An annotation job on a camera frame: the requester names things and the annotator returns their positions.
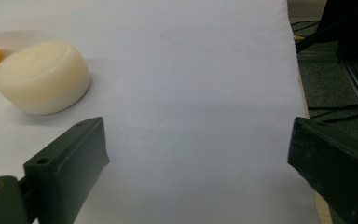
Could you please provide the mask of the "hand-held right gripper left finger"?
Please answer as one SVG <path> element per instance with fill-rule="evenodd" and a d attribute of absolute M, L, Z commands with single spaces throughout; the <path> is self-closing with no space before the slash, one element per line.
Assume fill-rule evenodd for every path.
<path fill-rule="evenodd" d="M 109 162 L 103 118 L 97 117 L 78 122 L 24 163 L 41 200 L 39 223 L 74 224 Z"/>

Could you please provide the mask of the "cream round foam block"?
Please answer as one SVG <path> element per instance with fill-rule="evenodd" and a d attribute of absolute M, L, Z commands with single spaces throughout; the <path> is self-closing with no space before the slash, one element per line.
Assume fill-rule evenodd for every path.
<path fill-rule="evenodd" d="M 34 44 L 0 63 L 0 93 L 28 114 L 60 112 L 76 103 L 89 86 L 86 62 L 68 42 Z"/>

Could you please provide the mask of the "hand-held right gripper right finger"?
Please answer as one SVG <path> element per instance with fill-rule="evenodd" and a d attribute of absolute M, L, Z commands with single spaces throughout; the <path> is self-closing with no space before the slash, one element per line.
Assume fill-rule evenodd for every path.
<path fill-rule="evenodd" d="M 296 118 L 288 163 L 347 224 L 358 224 L 356 138 L 330 124 Z"/>

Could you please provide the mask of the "black stand base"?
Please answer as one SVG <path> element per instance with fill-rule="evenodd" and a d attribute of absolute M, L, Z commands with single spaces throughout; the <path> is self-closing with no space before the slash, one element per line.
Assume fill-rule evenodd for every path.
<path fill-rule="evenodd" d="M 327 0 L 316 31 L 296 43 L 300 52 L 313 44 L 338 42 L 337 57 L 358 60 L 358 0 Z"/>

